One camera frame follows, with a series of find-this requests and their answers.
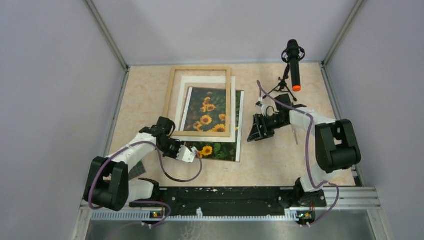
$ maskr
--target wooden picture frame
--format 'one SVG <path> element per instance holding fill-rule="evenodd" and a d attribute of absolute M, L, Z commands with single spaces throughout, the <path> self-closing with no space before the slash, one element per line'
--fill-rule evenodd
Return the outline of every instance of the wooden picture frame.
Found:
<path fill-rule="evenodd" d="M 174 78 L 176 71 L 225 71 L 225 114 L 231 116 L 235 114 L 231 112 L 231 68 L 229 66 L 175 66 L 171 69 L 169 76 L 168 89 L 165 97 L 165 106 L 163 108 L 162 117 L 168 118 L 170 108 L 171 94 L 174 86 Z M 225 124 L 225 132 L 198 132 L 198 131 L 177 131 L 172 134 L 176 137 L 222 137 L 231 136 L 230 124 Z"/>

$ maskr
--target microphone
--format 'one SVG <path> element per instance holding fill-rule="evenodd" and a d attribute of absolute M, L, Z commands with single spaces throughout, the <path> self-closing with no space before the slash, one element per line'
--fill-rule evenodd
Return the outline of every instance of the microphone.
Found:
<path fill-rule="evenodd" d="M 299 61 L 305 57 L 305 50 L 298 45 L 298 41 L 292 39 L 288 41 L 287 48 L 282 52 L 281 58 L 283 62 L 290 65 L 291 86 L 293 92 L 299 92 L 301 87 L 301 75 L 299 71 Z"/>

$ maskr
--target wall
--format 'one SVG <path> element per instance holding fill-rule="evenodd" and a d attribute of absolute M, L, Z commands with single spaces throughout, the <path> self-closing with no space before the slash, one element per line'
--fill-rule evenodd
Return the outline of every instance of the wall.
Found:
<path fill-rule="evenodd" d="M 83 1 L 0 3 L 0 239 L 71 237 L 122 77 Z"/>
<path fill-rule="evenodd" d="M 328 66 L 396 239 L 421 239 L 424 1 L 368 1 Z"/>
<path fill-rule="evenodd" d="M 130 65 L 322 61 L 355 0 L 94 0 Z"/>

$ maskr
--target sunflower picture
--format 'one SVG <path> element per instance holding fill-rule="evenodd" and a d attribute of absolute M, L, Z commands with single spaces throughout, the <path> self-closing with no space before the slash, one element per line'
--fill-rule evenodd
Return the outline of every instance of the sunflower picture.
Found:
<path fill-rule="evenodd" d="M 226 93 L 225 89 L 193 87 L 191 95 L 187 96 L 183 129 L 186 132 L 225 132 Z"/>
<path fill-rule="evenodd" d="M 242 91 L 236 91 L 235 95 L 235 142 L 195 142 L 195 141 L 187 141 L 185 142 L 186 147 L 196 147 L 199 151 L 200 157 L 202 159 L 208 160 L 221 160 L 221 161 L 229 161 L 229 162 L 238 162 L 240 161 L 240 144 L 241 134 L 239 134 L 239 127 L 241 127 L 241 119 L 243 116 L 240 115 L 240 108 L 243 107 L 243 94 Z M 204 125 L 202 120 L 207 120 L 208 125 Z M 223 124 L 226 121 L 225 113 L 220 113 L 218 115 L 204 115 L 201 119 L 195 123 L 193 123 L 193 128 L 198 128 L 200 130 L 208 129 L 208 132 L 225 132 L 226 125 Z"/>

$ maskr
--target green leaf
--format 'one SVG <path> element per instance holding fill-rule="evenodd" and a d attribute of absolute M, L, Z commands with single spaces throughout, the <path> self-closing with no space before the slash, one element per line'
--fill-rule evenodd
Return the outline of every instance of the green leaf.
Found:
<path fill-rule="evenodd" d="M 213 150 L 214 150 L 215 153 L 219 152 L 221 150 L 221 143 L 215 143 L 213 145 Z"/>

